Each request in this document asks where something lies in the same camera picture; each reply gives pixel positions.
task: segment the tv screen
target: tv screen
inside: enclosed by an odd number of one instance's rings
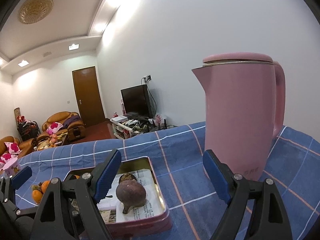
[[[139,115],[152,118],[147,85],[121,90],[124,109],[128,115]]]

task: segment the red carpet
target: red carpet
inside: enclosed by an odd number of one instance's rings
[[[111,137],[110,135],[109,129],[111,129],[111,126],[109,125],[110,127],[108,127],[109,123],[110,122],[105,121],[105,122],[86,128],[85,129],[86,137],[71,143],[75,144],[75,143],[81,143],[81,142],[90,142],[90,141],[114,138],[114,137]]]

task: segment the armchair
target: armchair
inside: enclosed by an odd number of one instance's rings
[[[18,144],[19,149],[21,150],[21,152],[18,155],[18,159],[33,152],[33,148],[36,146],[36,140],[34,138],[20,143],[18,138],[7,136],[0,140],[0,156],[7,150],[7,147],[4,144],[5,142],[15,142]]]
[[[48,118],[48,120],[42,125],[42,133],[37,137],[37,142],[40,143],[49,138],[49,134],[46,132],[47,128],[54,122],[64,123],[65,120],[73,115],[79,115],[76,112],[59,112]],[[63,132],[68,133],[68,140],[74,141],[85,137],[85,127],[82,120],[77,120],[68,125],[66,129],[59,130],[56,135],[60,135]]]

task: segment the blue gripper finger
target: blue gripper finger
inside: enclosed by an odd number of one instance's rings
[[[106,197],[121,164],[121,153],[113,150],[103,163],[99,163],[92,171],[91,192],[93,199],[99,203]]]
[[[15,176],[11,179],[11,186],[13,189],[19,189],[28,179],[32,176],[32,169],[27,166],[20,170]]]
[[[202,160],[218,197],[229,204],[235,191],[232,179],[233,173],[230,168],[221,163],[212,150],[205,151]]]

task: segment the ceiling medallion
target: ceiling medallion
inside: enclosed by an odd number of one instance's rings
[[[31,24],[41,21],[53,7],[53,0],[26,0],[19,12],[18,20],[23,24]]]

